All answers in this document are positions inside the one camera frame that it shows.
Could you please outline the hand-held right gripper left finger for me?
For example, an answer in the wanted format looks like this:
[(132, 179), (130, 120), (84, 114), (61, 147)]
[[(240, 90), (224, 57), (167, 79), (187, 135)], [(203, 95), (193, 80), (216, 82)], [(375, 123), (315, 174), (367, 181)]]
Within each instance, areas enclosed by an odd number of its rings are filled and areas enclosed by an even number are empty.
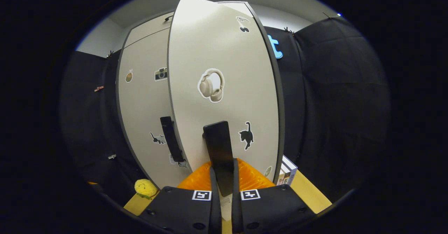
[(221, 205), (211, 163), (191, 173), (179, 188), (162, 188), (139, 217), (169, 234), (221, 234)]

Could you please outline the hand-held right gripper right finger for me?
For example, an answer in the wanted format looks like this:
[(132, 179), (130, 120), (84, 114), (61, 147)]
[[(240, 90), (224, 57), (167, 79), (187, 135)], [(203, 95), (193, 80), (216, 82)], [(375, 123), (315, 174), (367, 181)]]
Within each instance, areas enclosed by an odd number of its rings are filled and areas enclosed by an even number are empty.
[(232, 232), (294, 234), (317, 215), (289, 185), (240, 190), (240, 167), (233, 159)]

